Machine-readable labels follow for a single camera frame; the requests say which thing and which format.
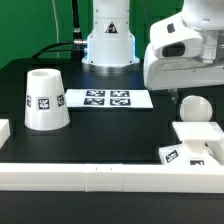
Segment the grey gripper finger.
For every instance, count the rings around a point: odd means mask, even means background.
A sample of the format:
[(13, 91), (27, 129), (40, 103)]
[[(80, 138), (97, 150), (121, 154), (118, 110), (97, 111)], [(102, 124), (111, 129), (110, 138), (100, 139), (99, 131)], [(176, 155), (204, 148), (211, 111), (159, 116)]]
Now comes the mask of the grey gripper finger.
[(171, 99), (172, 99), (173, 103), (177, 104), (178, 99), (179, 99), (178, 90), (177, 89), (169, 89), (168, 92), (171, 96)]

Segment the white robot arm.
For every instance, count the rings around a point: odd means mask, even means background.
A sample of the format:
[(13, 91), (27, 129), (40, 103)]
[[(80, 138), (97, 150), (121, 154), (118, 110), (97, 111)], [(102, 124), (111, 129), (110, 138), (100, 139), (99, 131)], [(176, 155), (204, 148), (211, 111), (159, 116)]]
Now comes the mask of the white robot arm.
[(130, 0), (93, 0), (93, 30), (83, 67), (117, 73), (143, 65), (149, 90), (224, 84), (224, 0), (184, 0), (182, 10), (150, 27), (143, 59), (129, 30)]

